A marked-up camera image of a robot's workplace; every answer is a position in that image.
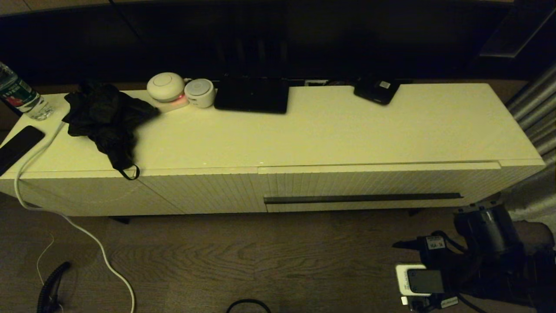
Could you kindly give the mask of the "dark angular panel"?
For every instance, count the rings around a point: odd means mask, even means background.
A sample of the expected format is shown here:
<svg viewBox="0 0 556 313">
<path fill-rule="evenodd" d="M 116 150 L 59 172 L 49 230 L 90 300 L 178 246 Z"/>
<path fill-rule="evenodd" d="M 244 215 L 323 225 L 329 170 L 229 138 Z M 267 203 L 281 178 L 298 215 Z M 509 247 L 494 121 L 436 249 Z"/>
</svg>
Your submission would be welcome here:
<svg viewBox="0 0 556 313">
<path fill-rule="evenodd" d="M 514 59 L 556 13 L 556 0 L 514 0 L 479 52 L 480 57 Z"/>
</svg>

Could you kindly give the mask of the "black router box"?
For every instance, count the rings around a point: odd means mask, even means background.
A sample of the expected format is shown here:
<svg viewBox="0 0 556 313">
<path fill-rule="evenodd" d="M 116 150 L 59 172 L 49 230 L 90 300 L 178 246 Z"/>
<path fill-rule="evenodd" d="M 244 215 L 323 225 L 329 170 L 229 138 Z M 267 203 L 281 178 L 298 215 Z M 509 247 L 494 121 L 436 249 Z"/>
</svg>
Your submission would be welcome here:
<svg viewBox="0 0 556 313">
<path fill-rule="evenodd" d="M 274 78 L 224 78 L 218 83 L 214 107 L 218 110 L 285 114 L 289 83 Z"/>
</svg>

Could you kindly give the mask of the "white fluted drawer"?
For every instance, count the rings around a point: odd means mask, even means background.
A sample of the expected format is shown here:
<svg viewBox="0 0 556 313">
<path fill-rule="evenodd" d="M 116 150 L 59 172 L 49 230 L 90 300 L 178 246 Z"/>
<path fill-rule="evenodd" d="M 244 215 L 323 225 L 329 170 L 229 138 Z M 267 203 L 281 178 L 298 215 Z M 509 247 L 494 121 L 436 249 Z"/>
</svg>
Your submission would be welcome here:
<svg viewBox="0 0 556 313">
<path fill-rule="evenodd" d="M 496 162 L 260 168 L 270 213 L 467 205 L 502 172 Z"/>
</svg>

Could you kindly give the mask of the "green labelled water bottle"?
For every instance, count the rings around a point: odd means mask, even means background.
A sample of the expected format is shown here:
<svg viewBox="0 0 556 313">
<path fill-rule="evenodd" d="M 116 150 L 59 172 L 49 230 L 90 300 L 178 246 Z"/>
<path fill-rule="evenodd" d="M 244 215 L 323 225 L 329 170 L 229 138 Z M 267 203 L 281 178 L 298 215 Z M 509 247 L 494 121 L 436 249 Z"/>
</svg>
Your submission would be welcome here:
<svg viewBox="0 0 556 313">
<path fill-rule="evenodd" d="M 54 107 L 3 62 L 0 62 L 0 99 L 28 117 L 42 121 Z"/>
</svg>

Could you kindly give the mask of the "black crumpled cloth bag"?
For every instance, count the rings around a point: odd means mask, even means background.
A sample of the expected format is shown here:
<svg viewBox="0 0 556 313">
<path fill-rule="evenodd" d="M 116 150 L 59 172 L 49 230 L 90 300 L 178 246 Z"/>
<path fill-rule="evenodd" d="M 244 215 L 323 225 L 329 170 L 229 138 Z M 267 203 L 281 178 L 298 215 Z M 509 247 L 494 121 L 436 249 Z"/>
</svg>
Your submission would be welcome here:
<svg viewBox="0 0 556 313">
<path fill-rule="evenodd" d="M 129 181 L 137 180 L 140 168 L 134 157 L 135 132 L 161 115 L 161 111 L 114 85 L 95 81 L 80 83 L 64 99 L 70 106 L 62 119 L 68 125 L 68 135 L 89 138 L 106 155 L 113 169 Z"/>
</svg>

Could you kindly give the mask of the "white cylindrical speaker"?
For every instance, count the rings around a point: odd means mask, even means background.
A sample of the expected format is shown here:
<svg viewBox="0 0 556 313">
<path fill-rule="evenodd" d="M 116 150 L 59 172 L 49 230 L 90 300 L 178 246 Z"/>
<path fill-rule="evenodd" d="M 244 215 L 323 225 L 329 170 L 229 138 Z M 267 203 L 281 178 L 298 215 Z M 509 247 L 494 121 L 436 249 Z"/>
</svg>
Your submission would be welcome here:
<svg viewBox="0 0 556 313">
<path fill-rule="evenodd" d="M 214 105 L 216 89 L 211 80 L 195 79 L 189 81 L 184 88 L 189 105 L 198 108 L 209 108 Z"/>
</svg>

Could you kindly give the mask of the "small black labelled box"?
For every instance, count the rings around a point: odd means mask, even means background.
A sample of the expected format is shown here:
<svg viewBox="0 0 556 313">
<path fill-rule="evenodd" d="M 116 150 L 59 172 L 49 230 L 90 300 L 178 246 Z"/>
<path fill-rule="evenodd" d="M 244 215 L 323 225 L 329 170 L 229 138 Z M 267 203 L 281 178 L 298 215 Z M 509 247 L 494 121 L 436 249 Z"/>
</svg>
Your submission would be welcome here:
<svg viewBox="0 0 556 313">
<path fill-rule="evenodd" d="M 391 103 L 400 87 L 395 80 L 365 78 L 354 85 L 354 95 L 383 106 Z"/>
</svg>

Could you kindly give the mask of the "white flat charging base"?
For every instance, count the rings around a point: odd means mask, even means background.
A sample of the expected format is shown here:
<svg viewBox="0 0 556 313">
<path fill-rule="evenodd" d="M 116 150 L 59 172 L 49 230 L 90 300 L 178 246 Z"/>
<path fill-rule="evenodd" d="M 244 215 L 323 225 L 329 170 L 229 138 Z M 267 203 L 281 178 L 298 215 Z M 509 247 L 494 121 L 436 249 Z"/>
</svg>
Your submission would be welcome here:
<svg viewBox="0 0 556 313">
<path fill-rule="evenodd" d="M 184 94 L 179 95 L 177 99 L 170 102 L 159 102 L 155 99 L 151 99 L 150 103 L 151 105 L 153 105 L 153 107 L 157 108 L 159 112 L 162 114 L 169 113 L 171 111 L 175 111 L 189 105 L 188 99 Z"/>
</svg>

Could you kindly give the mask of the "white dome shaped device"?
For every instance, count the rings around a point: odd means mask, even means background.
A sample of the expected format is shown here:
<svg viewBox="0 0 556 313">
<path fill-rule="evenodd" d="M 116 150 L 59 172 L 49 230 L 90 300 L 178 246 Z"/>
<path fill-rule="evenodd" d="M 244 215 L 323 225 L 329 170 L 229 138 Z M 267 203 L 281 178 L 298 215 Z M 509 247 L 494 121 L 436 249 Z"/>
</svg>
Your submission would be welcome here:
<svg viewBox="0 0 556 313">
<path fill-rule="evenodd" d="M 186 101 L 185 80 L 176 73 L 159 73 L 147 83 L 147 93 L 159 103 Z"/>
</svg>

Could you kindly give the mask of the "black smartphone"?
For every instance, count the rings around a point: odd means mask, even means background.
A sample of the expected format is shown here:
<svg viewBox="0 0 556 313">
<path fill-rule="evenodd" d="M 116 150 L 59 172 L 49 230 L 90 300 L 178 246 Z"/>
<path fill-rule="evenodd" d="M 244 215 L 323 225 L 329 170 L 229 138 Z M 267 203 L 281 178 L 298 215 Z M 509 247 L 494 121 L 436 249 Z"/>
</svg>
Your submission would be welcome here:
<svg viewBox="0 0 556 313">
<path fill-rule="evenodd" d="M 0 176 L 6 173 L 44 137 L 45 133 L 43 131 L 33 126 L 27 126 L 0 147 Z"/>
</svg>

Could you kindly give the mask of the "grey curtain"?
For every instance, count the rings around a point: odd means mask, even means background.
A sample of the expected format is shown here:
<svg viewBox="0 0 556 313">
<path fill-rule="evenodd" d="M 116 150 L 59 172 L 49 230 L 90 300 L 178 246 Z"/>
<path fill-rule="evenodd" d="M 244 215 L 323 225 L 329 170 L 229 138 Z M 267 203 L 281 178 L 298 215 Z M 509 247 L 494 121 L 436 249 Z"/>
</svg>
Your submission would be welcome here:
<svg viewBox="0 0 556 313">
<path fill-rule="evenodd" d="M 502 200 L 514 221 L 540 222 L 556 233 L 556 61 L 506 106 L 546 166 L 504 190 Z"/>
</svg>

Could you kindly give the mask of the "large black television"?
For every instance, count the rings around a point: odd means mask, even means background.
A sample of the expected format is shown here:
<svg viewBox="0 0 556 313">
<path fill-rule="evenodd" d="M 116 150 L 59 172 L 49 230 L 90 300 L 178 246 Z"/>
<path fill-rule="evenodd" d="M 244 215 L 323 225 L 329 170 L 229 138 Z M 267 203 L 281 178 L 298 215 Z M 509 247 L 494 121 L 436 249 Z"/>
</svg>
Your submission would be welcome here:
<svg viewBox="0 0 556 313">
<path fill-rule="evenodd" d="M 167 0 L 0 15 L 0 61 L 32 85 L 383 73 L 465 75 L 512 6 L 472 0 Z"/>
</svg>

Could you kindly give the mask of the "white low cabinet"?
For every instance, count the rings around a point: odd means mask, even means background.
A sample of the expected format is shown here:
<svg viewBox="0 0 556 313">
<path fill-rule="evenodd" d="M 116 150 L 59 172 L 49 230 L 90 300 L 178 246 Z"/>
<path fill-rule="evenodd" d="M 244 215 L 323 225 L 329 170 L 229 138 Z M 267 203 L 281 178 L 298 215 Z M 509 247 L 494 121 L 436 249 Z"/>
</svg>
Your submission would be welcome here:
<svg viewBox="0 0 556 313">
<path fill-rule="evenodd" d="M 187 105 L 136 137 L 129 181 L 64 127 L 23 170 L 23 200 L 68 216 L 266 213 L 260 168 L 498 163 L 475 203 L 545 167 L 486 83 L 402 85 L 385 107 L 352 87 L 292 87 L 284 115 Z"/>
</svg>

